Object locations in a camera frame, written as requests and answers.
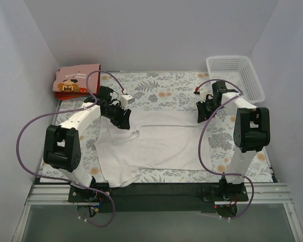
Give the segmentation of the white t shirt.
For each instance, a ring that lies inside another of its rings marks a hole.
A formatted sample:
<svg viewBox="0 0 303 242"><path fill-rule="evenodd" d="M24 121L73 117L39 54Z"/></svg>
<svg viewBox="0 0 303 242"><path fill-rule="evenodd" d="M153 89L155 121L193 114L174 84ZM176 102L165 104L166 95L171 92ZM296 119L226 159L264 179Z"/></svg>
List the white t shirt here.
<svg viewBox="0 0 303 242"><path fill-rule="evenodd" d="M196 111L134 110L129 130L118 129L105 117L100 120L95 147L102 175L112 188L137 181L142 169L212 168L208 140L198 149L203 126Z"/></svg>

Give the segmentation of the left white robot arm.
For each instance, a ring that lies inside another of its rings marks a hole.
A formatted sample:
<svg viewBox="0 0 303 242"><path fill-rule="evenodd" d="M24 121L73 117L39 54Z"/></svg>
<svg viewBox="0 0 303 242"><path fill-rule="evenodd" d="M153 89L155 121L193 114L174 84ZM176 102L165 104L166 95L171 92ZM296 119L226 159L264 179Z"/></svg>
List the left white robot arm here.
<svg viewBox="0 0 303 242"><path fill-rule="evenodd" d="M91 202L97 197L95 178L81 164L80 136L92 122L100 117L110 120L111 124L121 130L129 130L131 110L129 104L135 98L123 94L113 99L114 90L102 86L100 93L87 97L81 110L59 125L50 125L46 129L43 161L59 170L69 184L85 201Z"/></svg>

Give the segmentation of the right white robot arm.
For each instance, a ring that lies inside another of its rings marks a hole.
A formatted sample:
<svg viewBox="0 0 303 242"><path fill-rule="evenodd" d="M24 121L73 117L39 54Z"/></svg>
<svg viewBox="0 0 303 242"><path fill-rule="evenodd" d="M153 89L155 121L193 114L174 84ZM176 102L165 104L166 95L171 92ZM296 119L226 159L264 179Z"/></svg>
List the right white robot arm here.
<svg viewBox="0 0 303 242"><path fill-rule="evenodd" d="M206 202L227 201L229 205L237 201L247 201L244 182L248 168L255 156L270 143L270 114L265 107L257 107L243 98L242 90L235 84L221 79L211 79L212 93L206 94L201 86L194 93L197 102L198 123L208 125L222 108L235 116L233 141L235 150L225 172L205 170L220 176L218 183L201 189Z"/></svg>

